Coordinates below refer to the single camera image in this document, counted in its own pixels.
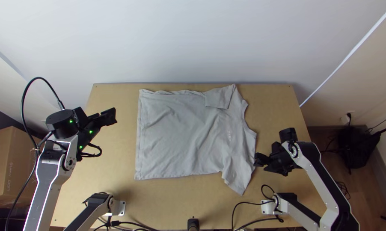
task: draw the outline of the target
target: cardboard box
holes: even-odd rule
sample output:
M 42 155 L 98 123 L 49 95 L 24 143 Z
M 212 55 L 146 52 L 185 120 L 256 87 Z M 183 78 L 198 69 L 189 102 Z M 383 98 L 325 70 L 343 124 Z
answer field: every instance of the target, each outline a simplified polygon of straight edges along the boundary
M 0 130 L 0 207 L 11 207 L 35 164 L 33 144 L 28 135 L 15 127 Z M 29 205 L 36 189 L 33 175 L 17 206 Z

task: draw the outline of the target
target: printed logo on shirt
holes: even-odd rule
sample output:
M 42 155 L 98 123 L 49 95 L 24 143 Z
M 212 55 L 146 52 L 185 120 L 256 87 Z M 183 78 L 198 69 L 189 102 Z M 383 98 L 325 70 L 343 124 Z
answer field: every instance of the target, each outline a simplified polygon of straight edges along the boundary
M 227 138 L 229 139 L 229 141 L 232 140 L 232 133 L 231 133 L 231 131 L 227 131 Z

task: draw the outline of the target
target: gray t-shirt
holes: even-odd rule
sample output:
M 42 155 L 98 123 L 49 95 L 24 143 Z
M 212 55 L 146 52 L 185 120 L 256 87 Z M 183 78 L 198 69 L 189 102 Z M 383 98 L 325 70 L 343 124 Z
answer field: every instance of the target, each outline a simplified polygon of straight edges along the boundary
M 141 89 L 135 180 L 223 172 L 242 195 L 254 170 L 256 133 L 236 85 L 207 92 Z

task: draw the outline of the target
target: black cable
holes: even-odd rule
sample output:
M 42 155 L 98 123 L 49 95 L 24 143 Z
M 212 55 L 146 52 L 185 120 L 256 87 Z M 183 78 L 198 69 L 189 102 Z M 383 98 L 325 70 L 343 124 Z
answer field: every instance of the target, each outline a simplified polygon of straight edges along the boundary
M 330 144 L 333 143 L 333 141 L 336 140 L 336 138 L 337 138 L 336 136 L 334 138 L 332 138 L 330 140 L 330 142 L 327 144 L 326 149 L 324 149 L 324 151 L 320 151 L 320 153 L 323 154 L 323 153 L 326 153 L 326 152 L 332 152 L 332 150 L 329 150 L 329 147 L 330 147 Z
M 348 120 L 348 126 L 350 126 L 350 124 L 351 124 L 351 113 L 347 113 L 347 116 L 348 116 L 348 118 L 350 118 L 350 119 Z
M 340 188 L 340 191 L 344 194 L 347 200 L 351 199 L 350 193 L 348 192 L 347 186 L 342 181 L 336 181 L 337 186 Z
M 252 203 L 252 202 L 239 202 L 235 205 L 234 209 L 233 209 L 233 212 L 232 212 L 232 230 L 233 230 L 233 221 L 234 221 L 234 216 L 235 216 L 235 211 L 236 211 L 236 208 L 238 205 L 240 204 L 252 204 L 252 205 L 262 205 L 262 204 L 268 204 L 268 203 L 272 203 L 274 202 L 274 200 L 271 200 L 271 201 L 266 201 L 266 202 L 263 202 L 263 203 Z
M 251 224 L 254 224 L 254 223 L 257 223 L 257 222 L 262 222 L 262 221 L 271 221 L 271 220 L 278 220 L 280 222 L 284 222 L 283 219 L 279 218 L 277 215 L 275 218 L 265 218 L 265 219 L 259 219 L 259 220 L 255 220 L 255 221 L 252 221 L 252 222 L 249 222 L 245 225 L 242 225 L 240 226 L 238 229 L 235 229 L 235 231 L 237 230 L 241 230 L 243 228 L 246 228 L 247 226 L 251 225 Z
M 260 190 L 261 190 L 261 193 L 263 194 L 263 196 L 264 196 L 266 199 L 269 199 L 269 200 L 274 201 L 273 198 L 266 196 L 266 194 L 263 192 L 263 188 L 264 188 L 264 187 L 269 188 L 269 189 L 273 192 L 273 195 L 274 195 L 274 190 L 273 190 L 270 186 L 268 186 L 268 185 L 266 185 L 266 184 L 263 184 L 263 185 L 261 186 L 261 189 L 260 189 Z
M 119 222 L 119 224 L 135 225 L 135 226 L 139 226 L 139 227 L 145 228 L 145 229 L 150 230 L 150 231 L 158 231 L 157 229 L 148 227 L 146 225 L 137 224 L 137 223 L 134 223 L 134 222 Z
M 101 226 L 99 226 L 99 227 L 95 228 L 93 231 L 96 231 L 96 230 L 98 230 L 98 229 L 102 228 L 103 226 L 106 226 L 106 224 L 103 224 L 103 225 L 101 225 Z
M 46 141 L 49 141 L 51 143 L 54 143 L 54 144 L 58 145 L 61 149 L 65 150 L 65 151 L 67 150 L 67 148 L 65 146 L 63 146 L 61 143 L 59 143 L 59 142 L 56 142 L 56 141 L 50 140 L 50 139 L 47 139 Z
M 385 121 L 386 121 L 386 119 L 383 120 L 381 123 L 377 124 L 376 126 L 367 129 L 366 132 L 368 132 L 368 133 L 372 132 L 374 128 L 378 127 L 380 124 L 384 123 Z
M 29 136 L 30 141 L 33 143 L 33 147 L 34 147 L 34 150 L 35 150 L 35 165 L 34 165 L 32 171 L 31 171 L 29 177 L 27 178 L 25 184 L 22 186 L 21 190 L 19 191 L 18 195 L 16 196 L 15 201 L 13 202 L 13 204 L 12 204 L 10 210 L 9 210 L 9 213 L 8 213 L 8 216 L 7 216 L 6 222 L 5 222 L 5 231 L 7 231 L 8 228 L 9 228 L 9 220 L 10 220 L 10 216 L 12 215 L 12 212 L 13 212 L 13 210 L 14 210 L 14 208 L 15 208 L 15 205 L 17 204 L 17 202 L 18 202 L 20 196 L 22 195 L 22 192 L 25 190 L 26 185 L 29 183 L 30 179 L 31 179 L 32 176 L 33 176 L 33 173 L 34 173 L 35 170 L 36 170 L 36 165 L 37 165 L 38 158 L 39 158 L 39 154 L 40 154 L 40 153 L 39 153 L 39 147 L 38 147 L 38 145 L 36 144 L 35 140 L 33 139 L 32 134 L 30 134 L 29 130 L 27 129 L 27 125 L 26 125 L 26 121 L 25 121 L 25 114 L 24 114 L 24 105 L 25 105 L 26 94 L 27 94 L 27 91 L 29 90 L 30 85 L 31 85 L 35 80 L 43 80 L 43 81 L 49 86 L 49 88 L 52 90 L 53 94 L 55 95 L 59 107 L 61 107 L 61 108 L 63 108 L 63 109 L 65 108 L 65 106 L 63 105 L 63 103 L 61 102 L 61 100 L 59 99 L 59 97 L 57 96 L 55 90 L 53 89 L 53 87 L 50 85 L 50 83 L 49 83 L 46 79 L 44 79 L 44 78 L 42 78 L 42 77 L 35 77 L 35 78 L 31 79 L 31 80 L 28 82 L 28 84 L 26 85 L 25 90 L 23 91 L 23 94 L 22 94 L 22 99 L 21 99 L 21 117 L 22 117 L 22 124 L 23 124 L 23 127 L 24 127 L 24 129 L 25 129 L 27 135 Z
M 99 153 L 98 154 L 89 154 L 89 153 L 85 153 L 85 152 L 82 152 L 80 155 L 81 157 L 99 157 L 102 155 L 102 149 L 99 147 L 99 146 L 96 146 L 92 143 L 89 143 L 88 146 L 92 147 L 92 148 L 96 148 L 99 150 Z

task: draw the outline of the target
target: shirt sleeve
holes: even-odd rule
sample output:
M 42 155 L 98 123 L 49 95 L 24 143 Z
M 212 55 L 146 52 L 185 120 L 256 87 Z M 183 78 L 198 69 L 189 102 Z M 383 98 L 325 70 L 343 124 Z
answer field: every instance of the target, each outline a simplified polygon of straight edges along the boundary
M 205 92 L 206 106 L 228 109 L 236 85 L 214 88 Z

